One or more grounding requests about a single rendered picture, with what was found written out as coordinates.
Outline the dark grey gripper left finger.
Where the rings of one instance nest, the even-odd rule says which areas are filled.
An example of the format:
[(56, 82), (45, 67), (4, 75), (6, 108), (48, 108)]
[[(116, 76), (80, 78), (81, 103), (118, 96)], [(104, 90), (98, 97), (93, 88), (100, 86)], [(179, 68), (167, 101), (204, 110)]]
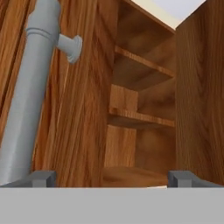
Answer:
[(3, 185), (3, 187), (55, 187), (56, 172), (55, 171), (34, 171), (26, 178), (22, 178), (15, 182)]

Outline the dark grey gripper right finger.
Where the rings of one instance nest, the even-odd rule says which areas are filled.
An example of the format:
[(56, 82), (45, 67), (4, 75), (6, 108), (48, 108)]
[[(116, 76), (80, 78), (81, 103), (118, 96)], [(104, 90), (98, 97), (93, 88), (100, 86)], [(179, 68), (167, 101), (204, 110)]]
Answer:
[(169, 171), (169, 187), (221, 187), (221, 185), (206, 181), (190, 171)]

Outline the wooden cabinet with shelves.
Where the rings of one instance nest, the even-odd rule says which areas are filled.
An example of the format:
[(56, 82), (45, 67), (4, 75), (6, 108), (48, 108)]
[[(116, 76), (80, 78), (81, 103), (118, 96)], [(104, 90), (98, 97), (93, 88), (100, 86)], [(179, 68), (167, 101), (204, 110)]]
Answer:
[(176, 157), (176, 60), (176, 31), (118, 0), (104, 186), (165, 186), (169, 171), (187, 171)]

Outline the plain wooden cabinet door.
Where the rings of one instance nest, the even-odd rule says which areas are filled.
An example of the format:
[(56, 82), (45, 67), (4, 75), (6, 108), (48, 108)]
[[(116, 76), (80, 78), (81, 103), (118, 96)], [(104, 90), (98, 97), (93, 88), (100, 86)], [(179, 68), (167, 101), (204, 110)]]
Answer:
[(177, 167), (224, 185), (224, 0), (176, 29)]

